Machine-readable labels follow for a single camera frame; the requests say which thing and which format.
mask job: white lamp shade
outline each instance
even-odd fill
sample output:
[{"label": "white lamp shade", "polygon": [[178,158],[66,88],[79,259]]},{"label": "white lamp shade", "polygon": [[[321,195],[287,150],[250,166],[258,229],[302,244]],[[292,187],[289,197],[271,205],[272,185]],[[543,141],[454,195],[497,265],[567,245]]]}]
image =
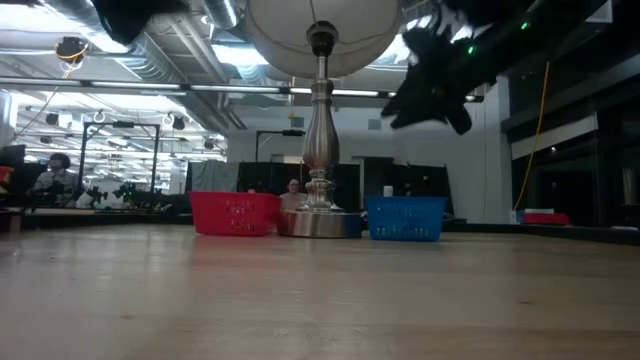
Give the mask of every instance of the white lamp shade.
[{"label": "white lamp shade", "polygon": [[[329,76],[353,73],[377,59],[402,24],[399,0],[315,0],[317,21],[338,30],[329,58]],[[247,33],[260,54],[278,70],[303,78],[316,74],[316,57],[307,41],[313,25],[309,1],[248,0]]]}]

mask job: plastic basket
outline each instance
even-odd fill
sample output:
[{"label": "plastic basket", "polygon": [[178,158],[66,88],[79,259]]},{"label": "plastic basket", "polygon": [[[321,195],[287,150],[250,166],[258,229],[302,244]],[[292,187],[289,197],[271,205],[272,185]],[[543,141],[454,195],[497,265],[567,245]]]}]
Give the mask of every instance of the plastic basket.
[{"label": "plastic basket", "polygon": [[267,235],[280,219],[280,202],[271,194],[191,192],[193,223],[206,235]]},{"label": "plastic basket", "polygon": [[369,234],[374,240],[437,241],[447,198],[368,197]]}]

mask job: red basket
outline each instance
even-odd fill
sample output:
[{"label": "red basket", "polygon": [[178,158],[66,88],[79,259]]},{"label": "red basket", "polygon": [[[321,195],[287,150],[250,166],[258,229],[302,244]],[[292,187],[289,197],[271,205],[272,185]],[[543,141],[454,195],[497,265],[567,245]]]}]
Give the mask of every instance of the red basket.
[{"label": "red basket", "polygon": [[280,202],[271,194],[191,192],[193,223],[207,235],[267,235],[280,218]]}]

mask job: desk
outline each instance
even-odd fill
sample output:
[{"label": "desk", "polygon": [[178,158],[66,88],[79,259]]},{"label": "desk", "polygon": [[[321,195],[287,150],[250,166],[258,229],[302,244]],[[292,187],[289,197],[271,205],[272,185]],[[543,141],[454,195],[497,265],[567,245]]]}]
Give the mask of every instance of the desk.
[{"label": "desk", "polygon": [[0,258],[0,358],[638,359],[640,248],[22,232]]}]

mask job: yellow cable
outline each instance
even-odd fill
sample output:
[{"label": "yellow cable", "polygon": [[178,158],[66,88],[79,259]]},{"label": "yellow cable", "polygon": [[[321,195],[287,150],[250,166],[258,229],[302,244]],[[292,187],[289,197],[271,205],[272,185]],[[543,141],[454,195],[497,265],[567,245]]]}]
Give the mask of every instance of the yellow cable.
[{"label": "yellow cable", "polygon": [[69,55],[69,56],[58,55],[58,44],[56,44],[56,46],[53,48],[53,50],[55,51],[56,56],[58,57],[58,59],[62,59],[62,60],[64,60],[64,59],[73,59],[73,58],[76,58],[76,57],[84,54],[84,52],[87,51],[87,47],[88,46],[89,46],[89,44],[85,45],[84,49],[80,50],[79,52],[77,52],[77,53],[75,53],[73,55]]},{"label": "yellow cable", "polygon": [[513,211],[518,210],[518,206],[520,206],[520,202],[522,201],[522,197],[524,196],[524,191],[527,188],[527,183],[529,181],[529,172],[531,171],[531,164],[533,163],[533,155],[535,154],[536,147],[538,146],[538,135],[540,135],[540,128],[542,127],[542,118],[544,117],[544,105],[545,105],[545,100],[547,98],[547,84],[549,81],[550,64],[551,63],[547,61],[547,68],[544,71],[544,84],[542,85],[542,100],[540,101],[540,115],[538,116],[538,128],[536,129],[536,136],[533,140],[533,149],[531,150],[531,155],[529,155],[529,164],[527,165],[527,172],[524,175],[522,188],[520,188],[520,196],[518,196],[518,201],[516,201],[516,205],[513,207]]}]

